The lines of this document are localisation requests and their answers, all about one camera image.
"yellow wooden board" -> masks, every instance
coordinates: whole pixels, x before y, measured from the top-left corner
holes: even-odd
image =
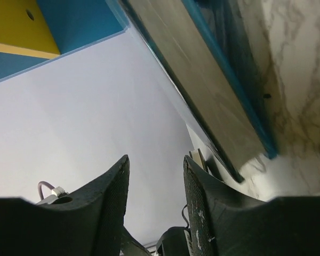
[[[0,0],[0,52],[46,59],[60,55],[36,0]]]

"wooden block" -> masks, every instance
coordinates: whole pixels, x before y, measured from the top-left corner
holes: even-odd
[[[0,0],[0,52],[46,59],[60,55],[35,0]]]

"hole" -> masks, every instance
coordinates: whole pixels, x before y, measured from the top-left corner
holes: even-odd
[[[26,9],[26,13],[27,13],[27,16],[28,16],[31,20],[34,20],[33,14],[30,12],[29,9]]]
[[[73,199],[69,196],[64,196],[61,198],[58,198],[56,201],[54,201],[52,204],[65,204],[71,202]]]
[[[270,93],[265,93],[265,94],[263,94],[263,98],[270,99],[271,98],[271,94]]]

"cable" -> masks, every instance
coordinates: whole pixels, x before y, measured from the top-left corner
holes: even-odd
[[[49,188],[50,190],[54,189],[54,186],[52,186],[50,183],[46,182],[46,181],[40,181],[38,183],[38,193],[39,193],[39,197],[41,198],[41,200],[44,199],[44,195],[43,195],[43,190],[42,190],[42,185],[46,186],[47,188]]]
[[[181,215],[182,215],[184,221],[185,221],[186,224],[187,224],[187,226],[186,226],[185,228],[188,228],[188,227],[190,226],[190,223],[188,222],[188,220],[187,220],[187,218],[185,217],[185,214],[184,214],[184,212],[183,212],[186,207],[187,207],[187,205],[185,205],[185,206],[183,207],[183,209],[182,209],[182,211],[181,211]]]

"white wall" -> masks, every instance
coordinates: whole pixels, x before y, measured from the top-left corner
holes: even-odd
[[[128,33],[0,83],[0,196],[71,192],[131,161],[125,226],[141,243],[184,225],[186,125]]]

